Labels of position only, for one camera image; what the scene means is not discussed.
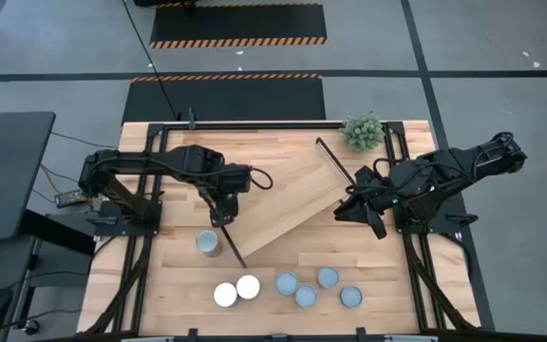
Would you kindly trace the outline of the wooden shelf with black frame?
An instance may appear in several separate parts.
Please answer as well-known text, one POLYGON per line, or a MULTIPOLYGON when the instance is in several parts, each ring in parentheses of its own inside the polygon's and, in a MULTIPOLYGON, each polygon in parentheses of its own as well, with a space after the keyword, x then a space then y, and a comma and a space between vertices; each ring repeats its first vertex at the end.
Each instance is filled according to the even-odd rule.
POLYGON ((248 163, 266 171, 273 188, 251 186, 238 196, 238 215, 225 226, 222 255, 213 260, 215 267, 239 268, 241 262, 266 247, 304 221, 320 213, 345 196, 349 181, 315 138, 303 151, 286 160, 263 161, 268 145, 253 144, 250 154, 239 143, 225 143, 222 153, 229 162, 248 163))

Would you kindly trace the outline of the tomato label tin can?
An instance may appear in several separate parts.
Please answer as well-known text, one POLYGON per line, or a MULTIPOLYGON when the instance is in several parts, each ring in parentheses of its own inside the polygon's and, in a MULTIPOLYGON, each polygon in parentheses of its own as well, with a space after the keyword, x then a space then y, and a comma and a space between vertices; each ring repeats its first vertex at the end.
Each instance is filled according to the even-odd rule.
POLYGON ((301 285, 295 292, 295 302, 303 309, 314 307, 317 299, 318 292, 312 285, 301 285))

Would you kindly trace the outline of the small black electronics box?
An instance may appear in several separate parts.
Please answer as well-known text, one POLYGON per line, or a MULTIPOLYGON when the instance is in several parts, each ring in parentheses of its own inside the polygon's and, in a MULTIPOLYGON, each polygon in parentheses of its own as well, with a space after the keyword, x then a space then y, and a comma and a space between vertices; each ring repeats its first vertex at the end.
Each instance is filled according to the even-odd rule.
POLYGON ((65 208, 86 202, 86 197, 81 191, 71 191, 62 194, 57 194, 54 197, 54 202, 57 208, 65 208))

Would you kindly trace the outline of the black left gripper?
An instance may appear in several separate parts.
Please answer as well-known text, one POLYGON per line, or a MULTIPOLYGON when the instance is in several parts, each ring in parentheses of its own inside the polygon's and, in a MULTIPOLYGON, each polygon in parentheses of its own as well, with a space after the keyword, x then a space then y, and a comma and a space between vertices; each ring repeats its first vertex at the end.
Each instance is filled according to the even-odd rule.
POLYGON ((238 192, 222 191, 215 187, 201 187, 200 196, 207 203, 210 219, 214 227, 232 223, 238 214, 238 192))

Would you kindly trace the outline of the black desk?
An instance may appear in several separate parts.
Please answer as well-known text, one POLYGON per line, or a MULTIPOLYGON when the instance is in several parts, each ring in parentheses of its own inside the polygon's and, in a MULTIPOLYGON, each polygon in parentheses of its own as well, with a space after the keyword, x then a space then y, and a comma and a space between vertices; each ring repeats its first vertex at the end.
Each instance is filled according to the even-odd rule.
POLYGON ((17 236, 56 115, 0 113, 0 240, 17 236))

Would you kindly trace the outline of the small green potted plant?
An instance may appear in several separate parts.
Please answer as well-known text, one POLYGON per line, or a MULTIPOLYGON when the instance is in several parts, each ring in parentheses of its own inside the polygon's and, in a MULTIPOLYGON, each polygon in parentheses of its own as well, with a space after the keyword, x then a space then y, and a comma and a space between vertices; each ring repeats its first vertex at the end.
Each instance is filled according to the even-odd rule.
POLYGON ((385 138, 383 125, 373 112, 348 116, 339 131, 343 142, 356 152, 373 150, 385 138))

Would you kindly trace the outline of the mixed vegetables label tin can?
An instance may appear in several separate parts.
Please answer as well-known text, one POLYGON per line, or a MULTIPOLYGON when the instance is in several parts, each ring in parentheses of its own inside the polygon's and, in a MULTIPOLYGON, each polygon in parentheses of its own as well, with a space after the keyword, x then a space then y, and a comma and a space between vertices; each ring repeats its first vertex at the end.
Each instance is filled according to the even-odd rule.
POLYGON ((275 286, 281 294, 293 295, 299 287, 297 275, 291 271, 284 271, 277 276, 275 286))

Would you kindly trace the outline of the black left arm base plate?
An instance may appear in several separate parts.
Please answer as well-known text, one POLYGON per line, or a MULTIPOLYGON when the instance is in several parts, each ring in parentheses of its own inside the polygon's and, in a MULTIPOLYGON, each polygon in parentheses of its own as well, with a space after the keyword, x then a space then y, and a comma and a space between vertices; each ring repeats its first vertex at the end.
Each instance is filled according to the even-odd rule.
POLYGON ((152 237, 160 229, 162 202, 150 201, 150 204, 150 217, 140 218, 112 201, 104 201, 98 216, 87 221, 95 226, 96 236, 152 237))

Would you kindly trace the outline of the peaches label tin can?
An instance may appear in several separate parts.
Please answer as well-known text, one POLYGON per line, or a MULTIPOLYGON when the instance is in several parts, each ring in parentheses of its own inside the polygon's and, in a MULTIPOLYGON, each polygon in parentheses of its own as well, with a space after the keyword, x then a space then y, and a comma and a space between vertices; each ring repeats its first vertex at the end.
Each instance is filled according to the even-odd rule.
POLYGON ((222 252, 222 244, 218 234, 212 230, 204 230, 196 237, 198 250, 207 257, 217 257, 222 252))

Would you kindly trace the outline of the black aluminium table frame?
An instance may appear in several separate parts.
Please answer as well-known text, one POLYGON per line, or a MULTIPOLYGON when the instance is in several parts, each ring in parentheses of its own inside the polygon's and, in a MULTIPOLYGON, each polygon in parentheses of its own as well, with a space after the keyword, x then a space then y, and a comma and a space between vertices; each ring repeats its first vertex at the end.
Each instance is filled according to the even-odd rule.
MULTIPOLYGON (((119 147, 139 152, 147 145, 174 148, 200 144, 222 153, 225 143, 239 143, 250 154, 253 144, 268 145, 262 160, 277 162, 303 151, 321 138, 349 172, 381 162, 383 147, 360 154, 342 141, 338 123, 209 123, 196 130, 173 125, 165 139, 150 137, 146 123, 128 123, 119 147)), ((387 236, 378 239, 366 225, 337 221, 335 203, 298 227, 258 250, 239 268, 213 265, 216 257, 202 254, 196 245, 199 232, 209 228, 208 210, 197 191, 173 179, 161 182, 163 216, 155 237, 143 290, 140 335, 342 335, 364 328, 369 334, 416 333, 419 320, 406 262, 404 242, 391 213, 384 221, 387 236), (340 275, 340 287, 355 285, 363 293, 362 305, 346 308, 340 288, 318 289, 314 307, 303 309, 275 286, 277 276, 294 272, 306 285, 315 285, 322 267, 340 275), (238 297, 234 307, 221 308, 213 298, 223 282, 236 285, 245 275, 256 276, 260 293, 253 300, 238 297)))

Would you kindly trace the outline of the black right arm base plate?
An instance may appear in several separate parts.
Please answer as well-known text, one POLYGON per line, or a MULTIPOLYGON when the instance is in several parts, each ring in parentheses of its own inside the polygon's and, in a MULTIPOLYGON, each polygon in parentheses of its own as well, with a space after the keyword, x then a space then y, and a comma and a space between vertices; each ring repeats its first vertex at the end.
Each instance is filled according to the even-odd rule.
POLYGON ((441 234, 458 233, 463 227, 479 219, 475 214, 467 214, 459 195, 446 199, 433 216, 426 221, 418 221, 408 216, 403 207, 393 209, 396 230, 400 234, 441 234))

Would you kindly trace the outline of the peas label tin can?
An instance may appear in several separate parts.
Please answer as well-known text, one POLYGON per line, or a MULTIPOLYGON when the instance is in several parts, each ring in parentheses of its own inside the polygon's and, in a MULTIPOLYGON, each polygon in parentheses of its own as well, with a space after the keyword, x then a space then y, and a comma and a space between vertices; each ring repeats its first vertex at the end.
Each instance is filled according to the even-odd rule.
POLYGON ((218 284, 214 289, 213 298, 221 308, 234 307, 238 301, 236 286, 229 282, 218 284))

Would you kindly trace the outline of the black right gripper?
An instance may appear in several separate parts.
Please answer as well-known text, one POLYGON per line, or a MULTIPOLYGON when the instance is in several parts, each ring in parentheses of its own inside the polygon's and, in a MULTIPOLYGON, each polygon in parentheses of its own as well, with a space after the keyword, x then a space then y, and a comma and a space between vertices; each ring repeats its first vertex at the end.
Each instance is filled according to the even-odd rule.
MULTIPOLYGON (((349 194, 365 200, 374 210, 368 212, 368 225, 378 239, 383 239, 387 236, 386 226, 382 219, 386 208, 375 198, 387 191, 390 187, 390 180, 388 177, 382 176, 376 169, 372 170, 366 165, 356 171, 354 176, 355 184, 349 186, 349 194)), ((343 202, 333 211, 333 214, 338 221, 367 221, 364 205, 360 202, 343 202)))

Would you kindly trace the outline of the oranges label tin can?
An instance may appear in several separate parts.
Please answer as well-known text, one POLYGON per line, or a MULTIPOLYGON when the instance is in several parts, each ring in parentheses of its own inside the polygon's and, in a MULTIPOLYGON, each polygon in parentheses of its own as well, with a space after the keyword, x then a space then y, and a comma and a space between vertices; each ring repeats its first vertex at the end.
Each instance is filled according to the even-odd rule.
POLYGON ((254 275, 243 275, 236 283, 236 291, 239 297, 245 300, 253 300, 260 293, 260 282, 254 275))

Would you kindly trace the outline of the black hazard striped floor mat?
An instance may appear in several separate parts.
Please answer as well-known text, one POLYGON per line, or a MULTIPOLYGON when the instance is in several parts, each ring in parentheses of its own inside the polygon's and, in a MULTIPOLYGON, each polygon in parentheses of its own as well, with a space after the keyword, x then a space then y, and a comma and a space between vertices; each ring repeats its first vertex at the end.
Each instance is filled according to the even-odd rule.
POLYGON ((157 8, 149 46, 235 48, 324 45, 324 8, 318 3, 164 4, 157 8))
POLYGON ((132 80, 124 123, 316 121, 326 118, 316 73, 192 74, 132 80))

